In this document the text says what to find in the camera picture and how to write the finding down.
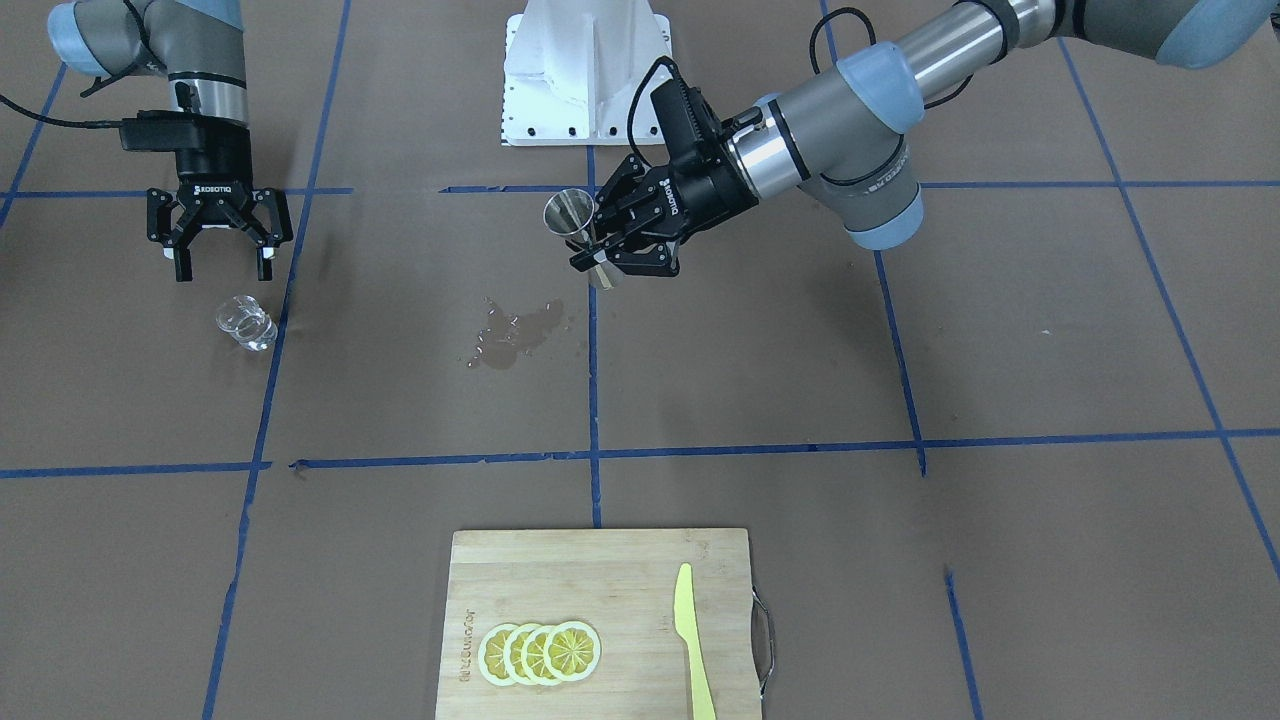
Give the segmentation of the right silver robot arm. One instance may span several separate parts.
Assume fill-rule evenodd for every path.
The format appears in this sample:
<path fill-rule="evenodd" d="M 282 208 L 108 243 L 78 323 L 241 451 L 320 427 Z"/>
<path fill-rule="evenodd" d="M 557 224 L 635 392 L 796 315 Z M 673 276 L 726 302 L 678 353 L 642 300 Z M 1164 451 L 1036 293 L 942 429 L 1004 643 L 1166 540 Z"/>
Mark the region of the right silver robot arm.
<path fill-rule="evenodd" d="M 244 233 L 257 275 L 293 240 L 285 196 L 253 182 L 244 23 L 237 1 L 72 1 L 47 15 L 59 58 L 101 90 L 131 76 L 166 81 L 170 106 L 115 123 L 129 152 L 169 152 L 175 191 L 147 192 L 147 238 L 191 281 L 189 246 L 207 228 Z"/>

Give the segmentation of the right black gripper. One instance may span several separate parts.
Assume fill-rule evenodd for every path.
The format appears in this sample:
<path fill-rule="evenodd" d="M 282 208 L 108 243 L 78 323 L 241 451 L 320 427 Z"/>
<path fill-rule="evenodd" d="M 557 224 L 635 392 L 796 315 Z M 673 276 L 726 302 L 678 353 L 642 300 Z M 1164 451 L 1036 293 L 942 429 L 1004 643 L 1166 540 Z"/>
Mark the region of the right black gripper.
<path fill-rule="evenodd" d="M 257 279 L 271 281 L 276 250 L 294 241 L 288 197 L 253 190 L 247 127 L 232 120 L 174 120 L 173 152 L 179 188 L 150 188 L 147 238 L 173 261 L 175 281 L 193 279 L 189 246 L 206 227 L 241 229 L 255 246 Z"/>

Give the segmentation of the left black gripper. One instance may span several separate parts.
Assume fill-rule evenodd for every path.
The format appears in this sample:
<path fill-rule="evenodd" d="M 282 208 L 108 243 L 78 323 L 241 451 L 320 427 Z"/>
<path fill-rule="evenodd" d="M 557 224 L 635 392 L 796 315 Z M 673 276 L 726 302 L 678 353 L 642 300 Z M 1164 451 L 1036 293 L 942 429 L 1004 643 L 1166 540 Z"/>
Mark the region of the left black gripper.
<path fill-rule="evenodd" d="M 594 232 L 570 234 L 570 265 L 596 269 L 609 277 L 662 277 L 680 273 L 677 241 L 708 231 L 759 205 L 731 161 L 691 173 L 673 165 L 650 165 L 630 152 L 595 195 Z M 637 232 L 645 249 L 625 247 L 625 236 Z"/>

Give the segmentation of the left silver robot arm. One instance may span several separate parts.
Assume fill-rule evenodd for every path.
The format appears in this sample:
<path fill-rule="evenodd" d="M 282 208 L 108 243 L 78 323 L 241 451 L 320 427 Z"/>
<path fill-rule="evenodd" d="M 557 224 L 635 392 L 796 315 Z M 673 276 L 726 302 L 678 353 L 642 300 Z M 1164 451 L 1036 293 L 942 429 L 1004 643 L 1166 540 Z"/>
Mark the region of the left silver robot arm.
<path fill-rule="evenodd" d="M 924 218 L 908 133 L 948 88 L 1020 47 L 1079 38 L 1166 67 L 1212 67 L 1239 50 L 1271 1 L 957 1 L 896 42 L 873 42 L 782 94 L 721 119 L 673 70 L 643 79 L 668 160 L 632 152 L 596 192 L 571 266 L 677 275 L 692 234 L 799 188 L 860 247 L 910 240 Z"/>

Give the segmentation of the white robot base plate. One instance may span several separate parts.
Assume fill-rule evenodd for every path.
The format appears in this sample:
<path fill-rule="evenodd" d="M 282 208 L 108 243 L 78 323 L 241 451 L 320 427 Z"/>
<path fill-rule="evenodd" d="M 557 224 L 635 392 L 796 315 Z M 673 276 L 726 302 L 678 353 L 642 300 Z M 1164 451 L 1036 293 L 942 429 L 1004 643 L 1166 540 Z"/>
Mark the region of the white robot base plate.
<path fill-rule="evenodd" d="M 506 22 L 502 143 L 662 143 L 652 101 L 630 108 L 672 50 L 669 19 L 648 1 L 527 3 Z"/>

